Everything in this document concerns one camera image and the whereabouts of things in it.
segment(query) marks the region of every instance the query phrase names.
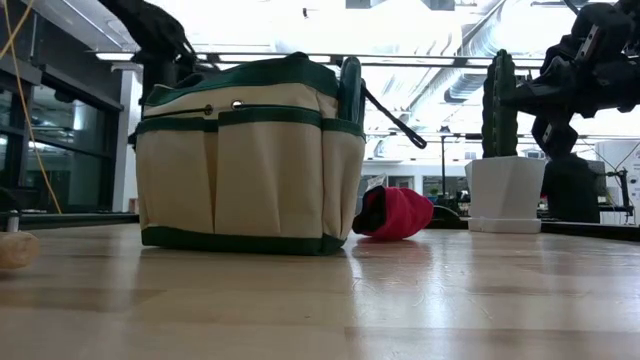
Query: red fabric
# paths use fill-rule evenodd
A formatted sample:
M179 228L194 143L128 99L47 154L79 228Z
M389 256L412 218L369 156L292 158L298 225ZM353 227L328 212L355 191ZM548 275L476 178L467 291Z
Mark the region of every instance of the red fabric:
M400 240L424 229L432 217L433 204L426 197L411 189L380 186L364 195L353 228L374 238Z

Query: potted cactus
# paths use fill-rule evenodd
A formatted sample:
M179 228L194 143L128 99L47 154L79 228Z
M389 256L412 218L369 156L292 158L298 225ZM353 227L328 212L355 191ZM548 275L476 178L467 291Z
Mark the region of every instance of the potted cactus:
M544 161L519 157L517 111L500 106L516 87L515 65L500 50L487 69L482 99L482 159L465 167L471 192L469 230L537 233Z

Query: ceiling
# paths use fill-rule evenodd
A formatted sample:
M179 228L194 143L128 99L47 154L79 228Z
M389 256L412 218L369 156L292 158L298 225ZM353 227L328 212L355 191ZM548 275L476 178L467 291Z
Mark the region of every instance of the ceiling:
M367 54L491 57L501 48L517 57L542 58L569 32L575 15L561 1L450 0L455 10L432 10L427 0L150 0L185 27L199 52ZM354 4L371 5L354 9ZM36 0L45 17L100 52L135 51L122 24L97 0ZM479 132L482 69L365 66L371 92L396 116L421 132L449 126ZM368 132L393 124L368 108ZM640 136L633 116L603 111L574 121L581 134ZM520 114L522 133L532 118ZM404 137L385 145L415 150Z

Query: yellow cable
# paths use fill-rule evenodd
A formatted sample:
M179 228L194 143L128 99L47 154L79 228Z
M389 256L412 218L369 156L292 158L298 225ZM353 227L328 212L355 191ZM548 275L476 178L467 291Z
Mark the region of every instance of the yellow cable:
M24 11L24 14L22 14L22 18L20 18L20 21L18 21L18 25L16 26L16 29L13 32L11 32L11 25L9 24L9 16L8 16L9 1L5 0L4 8L5 8L5 13L7 13L6 18L7 18L7 29L9 30L9 40L2 48L2 51L0 51L0 59L2 59L4 54L7 53L7 50L9 50L9 46L13 46L13 42L14 42L14 39L16 38L16 35L18 35L18 32L22 28L22 25L24 25L24 22L27 21L27 17L29 17L29 13L31 12L31 8L33 7L34 1L35 0L29 1L29 4L27 4L27 9Z
M36 159L38 160L38 166L40 167L40 172L42 172L42 177L44 178L44 182L47 185L49 194L53 199L53 203L56 206L56 210L58 211L58 214L62 214L62 210L60 209L60 204L58 204L58 198L56 197L56 194L53 191L53 188L51 187L51 183L49 182L49 177L47 176L47 172L44 168L44 164L42 163L42 158L40 157L40 153L38 152L38 147L36 146L36 140L33 134L33 127L31 126L31 116L29 115L29 109L27 108L27 101L25 100L24 90L22 89L22 80L20 79L20 69L18 68L18 57L16 56L16 49L13 44L13 39L15 38L15 35L18 33L18 31L20 30L20 27L24 23L24 19L26 19L27 16L29 15L29 11L31 11L31 6L33 5L33 1L34 0L31 0L29 5L27 6L27 10L25 10L24 15L22 15L22 19L20 20L20 23L18 24L18 26L16 26L16 29L14 32L11 31L11 24L9 23L9 4L5 2L4 17L7 21L7 31L9 32L9 34L11 34L11 36L9 37L9 41L7 42L7 45L5 45L5 49L3 49L2 53L0 53L0 58L2 58L7 48L11 48L11 55L13 57L13 66L15 67L15 70L16 70L16 82L18 83L18 91L20 93L20 102L22 103L22 110L24 112L25 120L27 121L27 127L29 128L29 137L31 139L31 142L33 143L33 152L36 154Z

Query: cactus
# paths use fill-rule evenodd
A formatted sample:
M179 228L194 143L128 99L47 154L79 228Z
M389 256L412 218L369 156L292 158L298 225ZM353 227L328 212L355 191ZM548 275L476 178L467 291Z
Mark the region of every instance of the cactus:
M516 88L515 65L505 50L498 51L487 69L482 97L483 158L518 155L518 112L500 106L500 98Z

